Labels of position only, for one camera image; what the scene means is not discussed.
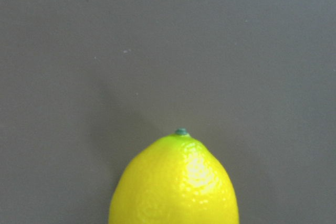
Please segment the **yellow lemon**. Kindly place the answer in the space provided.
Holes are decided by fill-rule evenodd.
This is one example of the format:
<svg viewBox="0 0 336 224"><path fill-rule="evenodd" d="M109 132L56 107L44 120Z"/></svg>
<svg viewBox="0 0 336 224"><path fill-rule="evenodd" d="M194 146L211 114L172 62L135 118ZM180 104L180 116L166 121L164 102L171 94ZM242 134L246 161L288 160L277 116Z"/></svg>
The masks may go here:
<svg viewBox="0 0 336 224"><path fill-rule="evenodd" d="M184 128L162 137L125 168L109 223L239 223L231 179Z"/></svg>

